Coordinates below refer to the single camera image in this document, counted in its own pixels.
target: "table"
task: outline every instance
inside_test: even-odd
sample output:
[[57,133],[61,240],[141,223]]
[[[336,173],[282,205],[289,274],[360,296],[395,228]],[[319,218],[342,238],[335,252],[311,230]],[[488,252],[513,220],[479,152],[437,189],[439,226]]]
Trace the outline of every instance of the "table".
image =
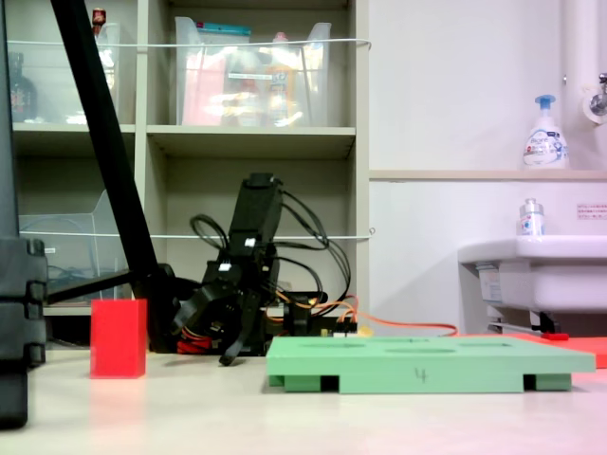
[[148,355],[134,380],[90,380],[88,351],[51,351],[30,375],[30,423],[2,455],[605,455],[607,370],[571,392],[286,394],[265,360]]

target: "pump bottle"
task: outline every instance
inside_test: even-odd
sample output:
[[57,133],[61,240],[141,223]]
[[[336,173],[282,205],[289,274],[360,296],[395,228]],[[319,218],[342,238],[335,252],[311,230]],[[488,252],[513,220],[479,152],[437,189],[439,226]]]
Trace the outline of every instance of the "pump bottle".
[[540,105],[541,115],[531,130],[523,153],[523,168],[569,169],[567,142],[554,119],[550,116],[550,104],[556,100],[552,95],[535,99]]

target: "green board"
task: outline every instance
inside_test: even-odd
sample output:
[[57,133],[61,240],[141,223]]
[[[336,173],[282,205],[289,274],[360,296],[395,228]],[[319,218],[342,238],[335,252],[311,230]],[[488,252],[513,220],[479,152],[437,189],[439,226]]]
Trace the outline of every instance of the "green board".
[[270,387],[341,393],[569,391],[591,354],[517,338],[275,337]]

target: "clear plastic container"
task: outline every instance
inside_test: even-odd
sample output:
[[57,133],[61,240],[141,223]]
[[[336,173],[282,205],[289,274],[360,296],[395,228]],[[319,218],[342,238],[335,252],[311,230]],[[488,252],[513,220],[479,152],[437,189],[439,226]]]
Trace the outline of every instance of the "clear plastic container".
[[[189,18],[175,18],[176,122],[209,126],[328,126],[328,44],[204,47]],[[330,24],[309,40],[328,39]]]
[[[133,43],[120,24],[106,24],[101,29],[97,45],[105,77],[120,123],[135,121],[135,72],[137,51],[133,47],[117,47]],[[21,55],[21,79],[11,71],[11,98],[15,121],[27,123],[86,124],[83,106],[72,76],[65,49],[59,45],[29,45],[9,43],[9,55]],[[27,115],[15,116],[18,102],[12,87],[21,84],[35,106]]]
[[[114,214],[105,191],[91,213],[21,215],[19,228],[23,237],[40,239],[45,243],[50,292],[127,268],[120,237],[116,236],[118,229]],[[130,295],[128,286],[124,285],[77,298],[71,303],[90,304],[92,299],[101,298],[128,299]]]

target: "sink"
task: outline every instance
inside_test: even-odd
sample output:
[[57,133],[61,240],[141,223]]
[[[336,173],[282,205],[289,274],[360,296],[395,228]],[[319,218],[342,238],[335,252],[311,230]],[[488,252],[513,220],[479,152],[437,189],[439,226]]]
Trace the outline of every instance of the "sink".
[[483,299],[544,312],[607,313],[607,236],[518,236],[458,252],[476,266]]

